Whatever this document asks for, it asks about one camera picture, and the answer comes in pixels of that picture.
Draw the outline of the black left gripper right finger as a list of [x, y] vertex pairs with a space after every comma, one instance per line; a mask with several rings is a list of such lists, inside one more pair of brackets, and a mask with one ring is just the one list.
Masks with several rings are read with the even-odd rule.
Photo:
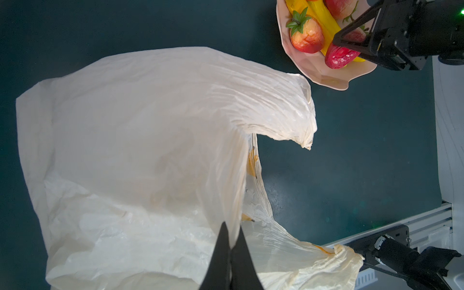
[[231, 290], [263, 290], [241, 228], [236, 245], [230, 251], [230, 262]]

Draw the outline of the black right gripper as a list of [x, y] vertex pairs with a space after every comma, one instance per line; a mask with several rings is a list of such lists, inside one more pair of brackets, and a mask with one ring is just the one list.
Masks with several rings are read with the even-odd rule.
[[[347, 35], [365, 26], [363, 42]], [[335, 34], [333, 44], [389, 70], [421, 70], [429, 56], [464, 64], [463, 1], [377, 1]]]

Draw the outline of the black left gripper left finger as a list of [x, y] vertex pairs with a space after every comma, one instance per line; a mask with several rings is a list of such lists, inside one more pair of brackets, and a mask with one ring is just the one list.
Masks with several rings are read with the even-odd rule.
[[199, 290], [229, 290], [231, 285], [231, 262], [228, 228], [222, 223], [211, 261]]

